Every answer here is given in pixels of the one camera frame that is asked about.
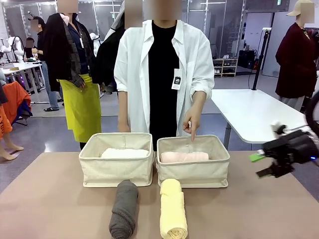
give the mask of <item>black t-shirt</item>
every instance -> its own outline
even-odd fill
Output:
[[[39,51],[43,51],[43,31],[38,33],[38,47],[37,47],[37,49]],[[41,54],[38,54],[38,59],[40,61],[45,61],[44,55],[41,55]]]
[[[25,56],[27,57],[27,58],[31,58],[31,57],[33,57],[33,54],[32,54],[32,48],[24,48],[24,51],[25,51]]]
[[[154,150],[157,140],[175,137],[177,131],[177,90],[172,90],[174,69],[179,69],[179,58],[172,45],[176,26],[161,28],[152,23],[154,43],[149,51],[150,78],[150,133]]]

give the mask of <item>beige tabletop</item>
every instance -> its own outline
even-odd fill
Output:
[[[319,204],[291,175],[231,152],[229,187],[183,189],[189,239],[319,239]],[[110,239],[115,188],[84,188],[78,153],[40,155],[0,194],[1,239]],[[157,179],[139,188],[134,239],[160,239]]]

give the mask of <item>glass wall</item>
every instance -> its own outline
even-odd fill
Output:
[[[37,39],[27,20],[30,11],[47,21],[57,12],[54,0],[47,2],[12,5],[5,3],[4,10],[8,34],[20,36],[24,41],[31,36]],[[114,19],[119,13],[122,1],[80,0],[79,20],[89,32],[101,36],[104,40]],[[238,37],[242,28],[245,11],[285,11],[289,0],[182,0],[182,20],[202,30],[211,44],[212,55],[219,58],[224,54],[237,55]]]
[[[290,0],[246,0],[246,10],[249,11],[288,11]]]

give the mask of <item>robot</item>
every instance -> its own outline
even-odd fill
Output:
[[[2,53],[10,53],[10,52],[14,52],[15,55],[15,59],[17,62],[24,62],[23,58],[24,58],[24,48],[23,48],[23,44],[22,44],[22,40],[20,37],[18,36],[11,36],[9,37],[9,39],[7,40],[9,46],[6,47],[5,45],[1,46],[0,51]]]
[[[310,101],[306,111],[308,125],[287,130],[286,125],[274,124],[273,131],[277,139],[264,143],[258,154],[251,156],[256,162],[265,157],[273,158],[270,167],[257,172],[259,178],[265,176],[282,177],[295,169],[294,164],[312,162],[319,167],[319,124],[314,120],[314,110],[319,102],[319,92]]]
[[[91,37],[93,44],[94,44],[94,55],[96,57],[98,54],[98,51],[99,51],[99,47],[101,45],[100,36],[97,36],[97,35],[95,35],[95,33],[92,32],[92,33],[90,33],[90,37]]]

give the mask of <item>beige storage basket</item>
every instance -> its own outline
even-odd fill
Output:
[[[103,159],[107,148],[145,149],[146,158]],[[148,133],[98,133],[93,135],[79,154],[84,187],[117,187],[123,180],[131,180],[138,187],[152,183],[153,140]]]
[[[161,163],[163,152],[205,152],[209,161]],[[161,138],[158,140],[157,169],[159,185],[166,179],[176,179],[183,188],[225,188],[228,186],[227,174],[229,153],[218,137],[197,136],[195,142],[190,137]]]

